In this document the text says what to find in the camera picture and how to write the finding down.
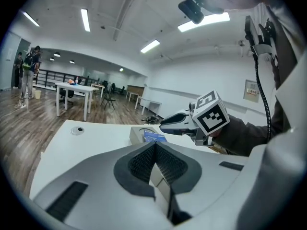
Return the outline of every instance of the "black folding chair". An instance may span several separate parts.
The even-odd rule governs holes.
[[[109,91],[106,91],[106,93],[105,93],[105,95],[104,95],[104,98],[103,98],[103,100],[102,100],[100,106],[102,105],[102,103],[104,102],[104,100],[106,100],[106,105],[109,103],[109,106],[111,107],[111,104],[112,104],[112,106],[113,106],[113,108],[114,108],[114,110],[115,110],[115,107],[114,107],[114,105],[113,105],[113,102],[116,101],[116,100],[112,100]]]

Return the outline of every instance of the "white cube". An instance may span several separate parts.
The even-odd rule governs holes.
[[[206,136],[229,123],[229,116],[216,90],[197,98],[193,120]]]

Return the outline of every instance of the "black cable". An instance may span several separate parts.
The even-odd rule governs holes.
[[[265,114],[267,116],[267,125],[268,125],[268,130],[267,130],[267,141],[269,142],[269,140],[271,139],[271,114],[270,114],[270,108],[267,102],[267,99],[265,98],[265,95],[263,93],[263,89],[260,83],[260,79],[259,79],[259,74],[258,74],[258,60],[255,60],[255,71],[256,71],[256,81],[257,81],[257,85],[258,85],[258,89],[261,95],[261,98],[263,100],[263,104],[264,104],[264,109],[265,109]]]

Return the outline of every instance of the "hand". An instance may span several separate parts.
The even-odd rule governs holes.
[[[218,129],[217,131],[214,131],[212,134],[210,134],[210,137],[217,137],[221,133],[222,128]]]

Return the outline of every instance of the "brown partition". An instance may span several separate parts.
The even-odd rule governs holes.
[[[143,96],[144,93],[144,87],[138,87],[138,86],[133,86],[133,85],[128,85],[127,91],[128,92],[132,92],[132,93],[136,93],[139,96]],[[136,95],[132,95],[131,99],[133,99],[134,101],[136,101],[138,97]]]

